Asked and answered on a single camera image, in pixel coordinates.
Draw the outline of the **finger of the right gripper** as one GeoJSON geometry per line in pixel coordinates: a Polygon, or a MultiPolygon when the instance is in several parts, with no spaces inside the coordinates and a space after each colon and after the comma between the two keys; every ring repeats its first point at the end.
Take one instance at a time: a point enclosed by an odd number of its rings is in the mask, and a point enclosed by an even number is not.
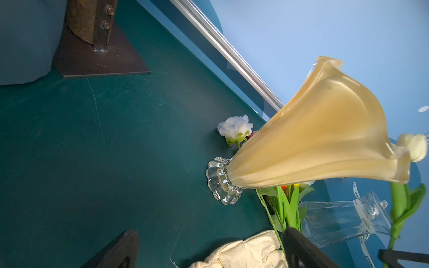
{"type": "Polygon", "coordinates": [[[379,250],[378,259],[385,264],[398,264],[400,260],[429,263],[429,255],[422,253],[403,252],[394,250],[379,250]]]}

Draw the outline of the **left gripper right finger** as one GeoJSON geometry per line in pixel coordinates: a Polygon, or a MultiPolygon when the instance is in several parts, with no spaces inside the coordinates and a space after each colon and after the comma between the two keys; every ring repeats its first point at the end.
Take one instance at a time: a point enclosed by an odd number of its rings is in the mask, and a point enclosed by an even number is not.
{"type": "Polygon", "coordinates": [[[340,268],[295,228],[286,228],[283,248],[290,268],[340,268]]]}

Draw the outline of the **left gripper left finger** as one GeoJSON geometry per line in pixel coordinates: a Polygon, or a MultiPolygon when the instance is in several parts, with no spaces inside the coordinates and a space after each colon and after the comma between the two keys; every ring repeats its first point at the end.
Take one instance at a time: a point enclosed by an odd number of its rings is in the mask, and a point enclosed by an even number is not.
{"type": "Polygon", "coordinates": [[[137,231],[125,230],[95,254],[82,268],[134,268],[138,250],[137,231]]]}

